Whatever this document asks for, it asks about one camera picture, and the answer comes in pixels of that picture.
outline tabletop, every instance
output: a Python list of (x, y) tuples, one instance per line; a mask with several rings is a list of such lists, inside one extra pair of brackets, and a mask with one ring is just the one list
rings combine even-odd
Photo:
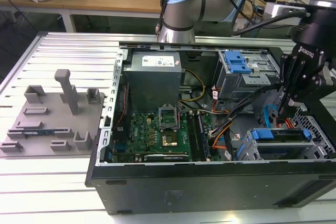
[[(80, 10), (107, 10), (121, 12), (160, 13), (160, 0), (50, 0), (35, 3), (31, 0), (12, 0), (18, 7), (60, 8)], [(10, 5), (8, 0), (0, 0), (0, 5)], [(245, 5), (244, 13), (252, 14), (251, 5)]]
[[(49, 33), (37, 37), (0, 84), (0, 142), (14, 123), (30, 84), (61, 92), (54, 73), (65, 66), (78, 92), (109, 88), (119, 41), (156, 42), (151, 35)], [(198, 43), (280, 47), (290, 40), (197, 37)], [(0, 159), (0, 223), (323, 223), (336, 222), (336, 190), (303, 208), (109, 216), (94, 188), (84, 185), (89, 158)]]

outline cable on desk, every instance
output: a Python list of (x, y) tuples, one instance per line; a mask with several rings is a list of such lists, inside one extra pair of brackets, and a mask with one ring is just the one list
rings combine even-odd
[(10, 4), (20, 13), (20, 15), (23, 16), (23, 18), (30, 24), (30, 26), (36, 31), (38, 32), (38, 30), (35, 28), (35, 26), (28, 20), (28, 18), (26, 18), (25, 15), (23, 15), (23, 13), (16, 7), (16, 5), (14, 5), (14, 3), (11, 0), (8, 0), (10, 2)]

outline label sticker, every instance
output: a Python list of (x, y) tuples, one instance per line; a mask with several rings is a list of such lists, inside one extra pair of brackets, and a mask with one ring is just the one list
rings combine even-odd
[(254, 63), (248, 63), (247, 66), (249, 68), (258, 68), (258, 65), (257, 64), (254, 64)]
[(227, 160), (231, 161), (231, 154), (228, 151), (225, 151), (224, 156), (227, 158)]
[(218, 100), (218, 91), (212, 91), (212, 96), (215, 100)]
[(145, 55), (142, 57), (143, 67), (174, 67), (174, 56)]

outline black computer chassis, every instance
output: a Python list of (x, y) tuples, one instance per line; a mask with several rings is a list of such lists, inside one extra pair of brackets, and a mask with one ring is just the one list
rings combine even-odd
[[(279, 64), (282, 51), (268, 49)], [(305, 105), (336, 147), (334, 118), (320, 101)], [(332, 161), (95, 166), (97, 145), (86, 185), (109, 215), (303, 207), (336, 187)]]

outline aluminum extrusion table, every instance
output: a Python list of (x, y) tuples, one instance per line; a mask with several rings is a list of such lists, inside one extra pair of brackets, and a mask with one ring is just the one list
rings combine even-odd
[[(55, 70), (68, 68), (78, 92), (111, 83), (119, 41), (156, 42), (148, 35), (49, 33), (38, 36), (0, 85), (0, 141), (25, 102), (30, 84), (60, 92)], [(198, 37), (197, 42), (280, 47), (290, 40)], [(324, 100), (334, 113), (334, 96)], [(89, 157), (0, 159), (0, 223), (336, 223), (336, 190), (306, 207), (179, 214), (109, 216), (94, 188), (84, 185)]]

